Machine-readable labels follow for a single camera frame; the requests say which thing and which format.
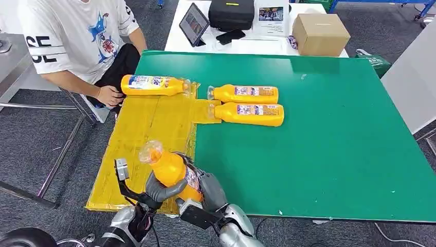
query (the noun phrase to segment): hand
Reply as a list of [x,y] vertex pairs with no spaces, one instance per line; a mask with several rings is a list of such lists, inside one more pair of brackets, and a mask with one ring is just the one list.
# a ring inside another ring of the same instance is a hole
[[116,107],[124,98],[114,86],[102,86],[96,99],[107,107]]
[[215,212],[221,207],[225,206],[228,201],[226,194],[215,175],[211,173],[206,173],[198,167],[194,166],[194,161],[191,157],[186,156],[181,152],[174,152],[178,154],[185,163],[186,166],[195,171],[200,182],[200,189],[203,194],[203,209],[209,212]]
[[182,179],[177,184],[171,187],[166,187],[156,178],[154,171],[152,171],[146,182],[146,193],[154,201],[163,202],[166,199],[181,193],[187,184],[188,181],[186,181],[186,179]]

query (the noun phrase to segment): green mat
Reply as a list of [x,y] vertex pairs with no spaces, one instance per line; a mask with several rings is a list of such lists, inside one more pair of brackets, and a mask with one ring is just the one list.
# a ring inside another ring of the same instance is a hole
[[436,175],[366,60],[148,51],[137,73],[271,85],[282,126],[198,125],[196,164],[249,215],[436,222]]

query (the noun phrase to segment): tablet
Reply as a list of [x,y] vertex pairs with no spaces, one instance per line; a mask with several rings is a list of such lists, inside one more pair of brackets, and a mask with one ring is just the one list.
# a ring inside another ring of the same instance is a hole
[[179,24],[192,47],[197,46],[208,26],[209,20],[194,3],[191,4]]

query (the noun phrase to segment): bottle cap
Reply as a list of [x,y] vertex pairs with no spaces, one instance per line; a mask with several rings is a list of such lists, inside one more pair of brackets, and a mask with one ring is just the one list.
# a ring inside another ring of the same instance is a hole
[[214,104],[210,104],[209,107],[207,108],[207,117],[209,119],[215,119],[215,105]]
[[191,81],[190,80],[183,80],[183,91],[186,94],[190,94],[191,93]]
[[163,150],[162,143],[158,140],[148,141],[139,151],[139,161],[146,164],[155,163],[162,156]]
[[215,89],[215,88],[212,87],[212,86],[209,86],[209,87],[207,88],[207,99],[208,99],[208,100],[215,99],[215,96],[214,96],[214,94],[213,94],[213,90],[214,90],[214,89]]

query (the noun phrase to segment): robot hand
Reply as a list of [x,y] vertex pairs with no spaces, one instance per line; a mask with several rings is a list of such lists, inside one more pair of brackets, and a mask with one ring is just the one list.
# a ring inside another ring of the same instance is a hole
[[196,171],[203,201],[188,200],[180,206],[180,218],[203,229],[212,226],[220,238],[222,247],[264,247],[255,237],[252,223],[244,211],[235,204],[229,204],[218,179],[194,167],[192,159],[180,155],[187,166]]
[[125,183],[129,178],[127,161],[124,158],[116,159],[115,167],[121,194],[128,201],[134,199],[137,203],[117,212],[111,222],[111,231],[102,236],[105,240],[103,247],[140,246],[152,229],[153,217],[162,202],[182,192],[188,182],[181,180],[174,186],[166,187],[151,172],[145,192],[135,193]]
[[188,181],[186,181],[186,179],[183,179],[174,186],[166,187],[161,182],[159,182],[159,180],[154,175],[154,172],[152,171],[146,182],[146,194],[148,194],[154,201],[161,203],[166,199],[181,193],[187,184]]

